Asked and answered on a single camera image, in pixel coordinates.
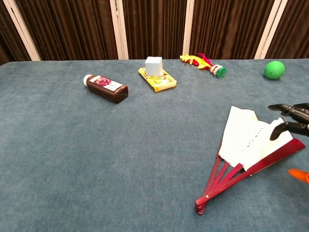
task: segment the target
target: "white cube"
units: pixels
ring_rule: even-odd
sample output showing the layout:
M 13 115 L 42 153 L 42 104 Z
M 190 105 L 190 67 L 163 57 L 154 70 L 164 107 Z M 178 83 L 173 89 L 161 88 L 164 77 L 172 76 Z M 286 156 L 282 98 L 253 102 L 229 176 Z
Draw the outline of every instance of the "white cube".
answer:
M 160 76 L 162 73 L 162 57 L 147 57 L 145 61 L 147 76 Z

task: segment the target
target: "brown bottle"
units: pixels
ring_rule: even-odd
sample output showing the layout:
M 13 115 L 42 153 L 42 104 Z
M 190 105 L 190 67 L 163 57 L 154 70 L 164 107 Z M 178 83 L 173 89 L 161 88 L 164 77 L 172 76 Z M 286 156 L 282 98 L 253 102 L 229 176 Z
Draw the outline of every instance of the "brown bottle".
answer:
M 84 85 L 93 93 L 107 98 L 114 103 L 123 101 L 128 96 L 128 88 L 118 82 L 110 80 L 105 76 L 86 75 Z

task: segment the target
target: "brown curtain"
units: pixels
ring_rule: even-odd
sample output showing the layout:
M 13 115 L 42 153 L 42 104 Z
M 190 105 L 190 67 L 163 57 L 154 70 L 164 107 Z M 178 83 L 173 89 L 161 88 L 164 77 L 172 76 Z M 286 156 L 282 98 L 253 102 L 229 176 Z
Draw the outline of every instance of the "brown curtain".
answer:
M 187 0 L 123 0 L 130 59 L 182 54 Z
M 3 1 L 0 1 L 0 24 L 0 65 L 31 60 Z
M 309 58 L 309 1 L 287 2 L 266 58 Z
M 190 55 L 252 59 L 274 0 L 195 0 Z
M 42 60 L 118 59 L 109 0 L 15 0 Z

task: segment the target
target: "white fan paper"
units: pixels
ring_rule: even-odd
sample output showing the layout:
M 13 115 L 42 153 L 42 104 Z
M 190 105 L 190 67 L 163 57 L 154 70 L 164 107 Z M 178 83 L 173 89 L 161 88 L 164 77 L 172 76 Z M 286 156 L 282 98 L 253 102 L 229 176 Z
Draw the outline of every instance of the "white fan paper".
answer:
M 220 157 L 233 167 L 240 163 L 244 170 L 248 170 L 293 139 L 288 131 L 274 141 L 269 139 L 274 128 L 282 122 L 284 120 L 280 117 L 269 124 L 258 120 L 253 110 L 232 106 L 219 150 Z

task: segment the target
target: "white bottle cap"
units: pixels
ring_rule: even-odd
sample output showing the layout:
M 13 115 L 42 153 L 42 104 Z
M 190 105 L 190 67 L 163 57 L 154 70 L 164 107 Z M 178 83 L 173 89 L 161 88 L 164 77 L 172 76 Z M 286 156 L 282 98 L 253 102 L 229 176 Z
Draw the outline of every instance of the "white bottle cap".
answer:
M 90 77 L 90 76 L 93 76 L 93 75 L 87 74 L 87 75 L 84 77 L 84 85 L 85 85 L 85 86 L 87 86 L 87 79 L 88 79 L 88 77 Z

